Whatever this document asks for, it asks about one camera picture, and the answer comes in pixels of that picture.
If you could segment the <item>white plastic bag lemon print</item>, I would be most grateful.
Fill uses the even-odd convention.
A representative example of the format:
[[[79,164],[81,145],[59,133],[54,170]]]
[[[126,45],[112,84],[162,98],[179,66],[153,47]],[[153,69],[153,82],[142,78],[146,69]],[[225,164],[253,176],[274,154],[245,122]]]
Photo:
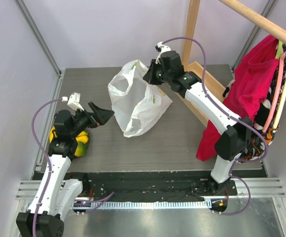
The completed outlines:
[[[143,80],[147,71],[140,60],[131,61],[107,86],[111,108],[126,138],[148,132],[173,102],[162,89]]]

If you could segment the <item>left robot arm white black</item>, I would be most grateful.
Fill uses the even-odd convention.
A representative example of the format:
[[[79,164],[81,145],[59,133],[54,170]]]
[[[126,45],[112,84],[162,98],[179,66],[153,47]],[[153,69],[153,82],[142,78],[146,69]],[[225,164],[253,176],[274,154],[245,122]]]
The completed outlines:
[[[20,212],[16,225],[23,237],[61,237],[64,220],[71,210],[74,200],[85,197],[90,192],[86,174],[77,174],[64,180],[77,149],[77,136],[86,128],[105,125],[113,116],[111,110],[101,109],[89,102],[91,112],[79,104],[72,104],[72,115],[68,110],[60,110],[54,115],[56,137],[45,151],[47,166],[38,191],[25,212]]]

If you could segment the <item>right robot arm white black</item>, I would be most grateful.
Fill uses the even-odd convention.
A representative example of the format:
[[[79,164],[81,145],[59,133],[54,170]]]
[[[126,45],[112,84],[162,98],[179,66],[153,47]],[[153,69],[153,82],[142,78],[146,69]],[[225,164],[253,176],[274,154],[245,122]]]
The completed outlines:
[[[252,121],[230,111],[202,84],[194,72],[184,70],[180,55],[173,50],[161,52],[152,59],[143,80],[152,85],[166,83],[211,121],[220,138],[215,142],[217,158],[208,182],[208,189],[213,195],[221,194],[229,180],[236,159],[250,143]]]

